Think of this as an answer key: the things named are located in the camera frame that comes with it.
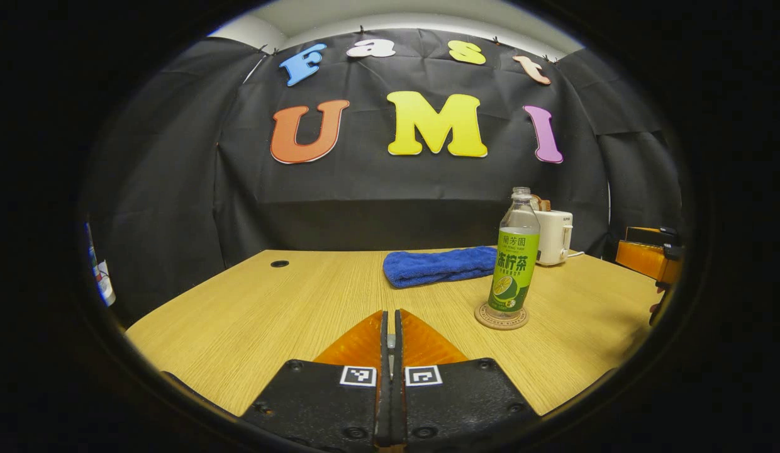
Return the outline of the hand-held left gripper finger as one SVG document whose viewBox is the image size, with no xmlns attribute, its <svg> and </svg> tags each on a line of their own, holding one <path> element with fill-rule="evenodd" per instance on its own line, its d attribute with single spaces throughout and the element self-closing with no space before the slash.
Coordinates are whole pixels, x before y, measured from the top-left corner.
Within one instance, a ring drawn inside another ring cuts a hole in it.
<svg viewBox="0 0 780 453">
<path fill-rule="evenodd" d="M 496 359 L 396 310 L 393 435 L 405 450 L 499 450 L 540 421 Z"/>
<path fill-rule="evenodd" d="M 392 378 L 388 313 L 358 322 L 311 361 L 282 364 L 244 412 L 251 425 L 313 450 L 387 444 Z"/>
</svg>

